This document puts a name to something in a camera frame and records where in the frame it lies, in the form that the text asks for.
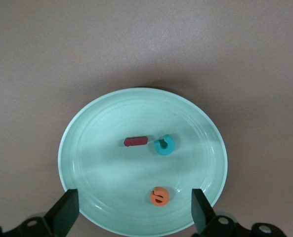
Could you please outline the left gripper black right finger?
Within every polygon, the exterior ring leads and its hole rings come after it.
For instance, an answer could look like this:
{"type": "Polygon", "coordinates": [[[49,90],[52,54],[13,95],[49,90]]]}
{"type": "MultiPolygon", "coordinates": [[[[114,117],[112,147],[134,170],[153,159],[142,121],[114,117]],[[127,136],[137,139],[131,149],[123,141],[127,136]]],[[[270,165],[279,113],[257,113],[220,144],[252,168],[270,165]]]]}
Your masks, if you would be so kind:
{"type": "Polygon", "coordinates": [[[194,237],[283,237],[285,233],[269,223],[254,223],[246,229],[231,215],[214,212],[201,189],[192,190],[191,214],[197,229],[194,237]]]}

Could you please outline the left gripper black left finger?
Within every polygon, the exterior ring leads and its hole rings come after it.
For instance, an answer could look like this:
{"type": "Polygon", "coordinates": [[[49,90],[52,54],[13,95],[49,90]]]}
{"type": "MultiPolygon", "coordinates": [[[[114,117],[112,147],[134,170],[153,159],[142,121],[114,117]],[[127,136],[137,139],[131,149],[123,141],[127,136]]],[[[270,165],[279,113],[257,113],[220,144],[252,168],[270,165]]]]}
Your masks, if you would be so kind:
{"type": "Polygon", "coordinates": [[[69,189],[44,215],[34,216],[0,237],[65,237],[79,216],[79,194],[69,189]]]}

